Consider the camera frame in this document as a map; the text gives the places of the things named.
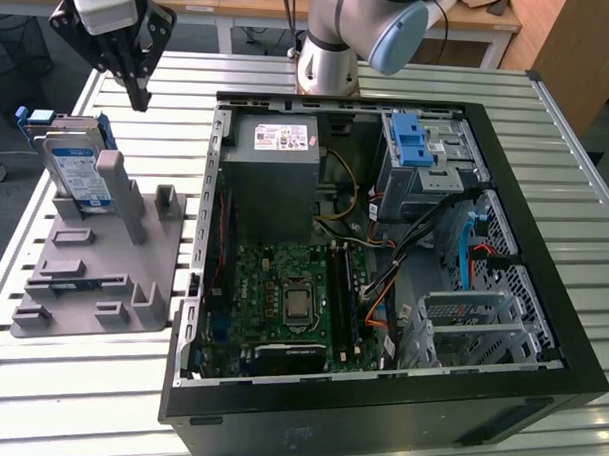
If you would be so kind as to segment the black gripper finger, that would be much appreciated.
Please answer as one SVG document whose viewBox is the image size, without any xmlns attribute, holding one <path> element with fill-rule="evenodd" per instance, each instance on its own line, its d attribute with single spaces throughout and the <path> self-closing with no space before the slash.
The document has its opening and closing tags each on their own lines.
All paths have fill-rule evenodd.
<svg viewBox="0 0 609 456">
<path fill-rule="evenodd" d="M 147 89 L 151 75 L 154 73 L 161 55 L 164 53 L 174 26 L 176 14 L 170 8 L 159 6 L 150 2 L 147 12 L 147 32 L 151 38 L 150 44 L 142 50 L 142 57 L 138 63 L 136 84 L 139 91 L 139 101 L 136 111 L 144 112 L 148 109 L 151 93 Z"/>
<path fill-rule="evenodd" d="M 59 3 L 49 20 L 49 25 L 77 54 L 87 61 L 92 68 L 105 73 L 110 71 L 125 88 L 131 106 L 136 110 L 139 101 L 137 82 L 138 62 L 135 59 L 141 53 L 139 32 L 136 45 L 131 53 L 118 55 L 108 37 L 93 36 L 81 23 L 80 17 L 65 0 Z"/>
</svg>

